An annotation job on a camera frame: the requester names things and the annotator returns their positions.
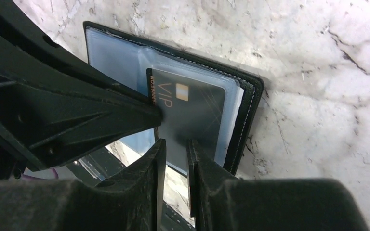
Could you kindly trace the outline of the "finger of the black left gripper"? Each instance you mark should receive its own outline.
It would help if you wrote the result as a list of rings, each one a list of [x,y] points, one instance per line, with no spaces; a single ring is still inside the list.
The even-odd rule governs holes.
[[[65,165],[161,121],[148,99],[61,73],[0,35],[0,172]]]
[[[0,35],[61,73],[134,99],[145,99],[144,95],[109,78],[52,41],[11,0],[0,0]]]

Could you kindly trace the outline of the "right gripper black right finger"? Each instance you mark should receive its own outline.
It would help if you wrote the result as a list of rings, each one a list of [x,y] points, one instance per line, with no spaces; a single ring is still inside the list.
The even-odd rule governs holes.
[[[187,144],[190,215],[198,231],[366,231],[351,193],[324,178],[242,180]]]

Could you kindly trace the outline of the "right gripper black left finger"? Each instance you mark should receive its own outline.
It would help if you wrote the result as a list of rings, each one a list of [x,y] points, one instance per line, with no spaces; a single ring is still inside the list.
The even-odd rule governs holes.
[[[158,231],[166,142],[89,187],[79,180],[0,180],[0,231]]]

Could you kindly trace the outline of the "black leather card holder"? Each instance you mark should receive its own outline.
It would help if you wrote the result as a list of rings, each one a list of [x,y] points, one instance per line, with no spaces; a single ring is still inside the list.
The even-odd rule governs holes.
[[[236,173],[264,91],[260,76],[94,22],[83,28],[89,64],[163,113],[159,127],[122,138],[124,145],[144,154],[163,138],[167,164],[186,175],[186,144],[195,139]]]

